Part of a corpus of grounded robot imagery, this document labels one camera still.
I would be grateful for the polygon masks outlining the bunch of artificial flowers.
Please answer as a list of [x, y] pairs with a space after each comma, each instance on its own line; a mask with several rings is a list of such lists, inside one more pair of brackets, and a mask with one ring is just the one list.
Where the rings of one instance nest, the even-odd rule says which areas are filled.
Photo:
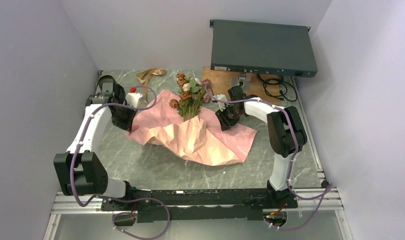
[[186, 121], [196, 117], [201, 110], [201, 105], [210, 101], [206, 85], [210, 85], [212, 82], [208, 78], [200, 80], [196, 77], [186, 76], [183, 72], [179, 72], [176, 78], [180, 88], [179, 100], [171, 99], [169, 106], [176, 109], [182, 120]]

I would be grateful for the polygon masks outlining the brown ribbon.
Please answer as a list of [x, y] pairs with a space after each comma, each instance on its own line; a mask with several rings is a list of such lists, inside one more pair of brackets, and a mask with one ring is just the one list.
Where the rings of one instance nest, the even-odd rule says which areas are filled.
[[[145, 71], [139, 72], [136, 74], [136, 78], [139, 81], [139, 83], [143, 86], [149, 86], [150, 80], [153, 76], [164, 76], [167, 73], [167, 71], [163, 68], [150, 68]], [[143, 96], [143, 102], [148, 104], [148, 89], [143, 88], [141, 90], [141, 94]]]

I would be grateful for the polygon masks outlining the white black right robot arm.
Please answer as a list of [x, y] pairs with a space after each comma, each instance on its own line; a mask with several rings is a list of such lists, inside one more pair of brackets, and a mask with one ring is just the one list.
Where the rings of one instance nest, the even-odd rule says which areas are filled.
[[266, 202], [277, 208], [291, 195], [292, 165], [308, 141], [299, 112], [294, 106], [280, 107], [256, 95], [246, 95], [240, 86], [230, 88], [228, 94], [229, 97], [211, 96], [219, 105], [215, 114], [222, 131], [230, 130], [242, 116], [255, 117], [267, 125], [274, 163], [267, 182]]

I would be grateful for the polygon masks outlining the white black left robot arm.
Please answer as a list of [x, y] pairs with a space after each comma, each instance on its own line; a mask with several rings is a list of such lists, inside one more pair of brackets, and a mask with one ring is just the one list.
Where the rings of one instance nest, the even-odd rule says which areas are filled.
[[143, 95], [135, 90], [127, 93], [109, 77], [98, 86], [99, 92], [89, 95], [85, 101], [85, 115], [73, 142], [65, 153], [55, 155], [53, 164], [66, 196], [114, 198], [121, 210], [128, 210], [133, 206], [134, 195], [127, 191], [125, 181], [108, 176], [98, 151], [108, 123], [124, 131], [131, 130]]

